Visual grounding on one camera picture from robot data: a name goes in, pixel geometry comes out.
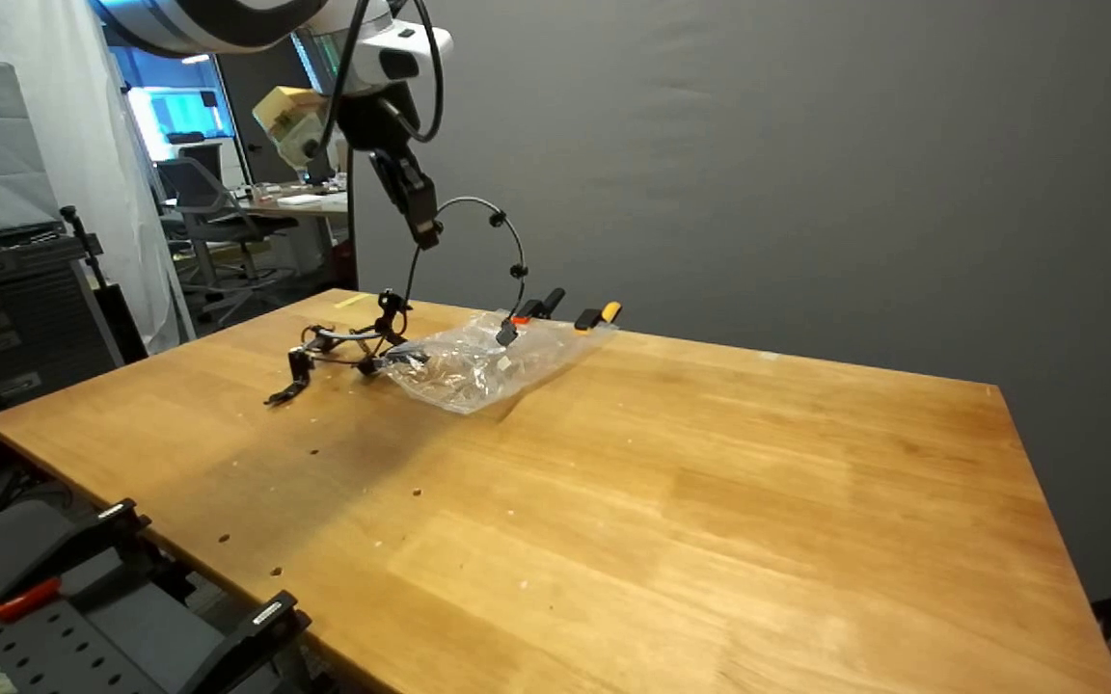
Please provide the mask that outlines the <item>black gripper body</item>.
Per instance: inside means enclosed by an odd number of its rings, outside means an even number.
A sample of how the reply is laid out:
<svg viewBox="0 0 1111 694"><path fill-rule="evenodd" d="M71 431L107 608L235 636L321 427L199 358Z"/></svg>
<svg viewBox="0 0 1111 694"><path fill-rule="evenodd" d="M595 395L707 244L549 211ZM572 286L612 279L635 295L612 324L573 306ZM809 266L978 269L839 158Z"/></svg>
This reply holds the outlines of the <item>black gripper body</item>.
<svg viewBox="0 0 1111 694"><path fill-rule="evenodd" d="M344 140L369 158L388 194L415 194L429 184L410 151L414 125L401 110L401 88L335 95L332 121Z"/></svg>

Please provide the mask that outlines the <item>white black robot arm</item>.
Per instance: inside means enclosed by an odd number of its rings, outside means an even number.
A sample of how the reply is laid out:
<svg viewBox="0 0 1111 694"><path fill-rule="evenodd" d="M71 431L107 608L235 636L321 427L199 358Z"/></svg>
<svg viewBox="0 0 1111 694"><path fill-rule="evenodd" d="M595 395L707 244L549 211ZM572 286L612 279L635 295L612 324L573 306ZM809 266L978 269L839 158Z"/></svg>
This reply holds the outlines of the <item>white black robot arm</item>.
<svg viewBox="0 0 1111 694"><path fill-rule="evenodd" d="M321 162L332 135L344 135L369 158L414 244L438 244L436 180L414 148L445 125L450 35L425 0L92 0L92 13L127 48L168 58L261 53L285 38L338 35L324 121L293 140L298 162Z"/></svg>

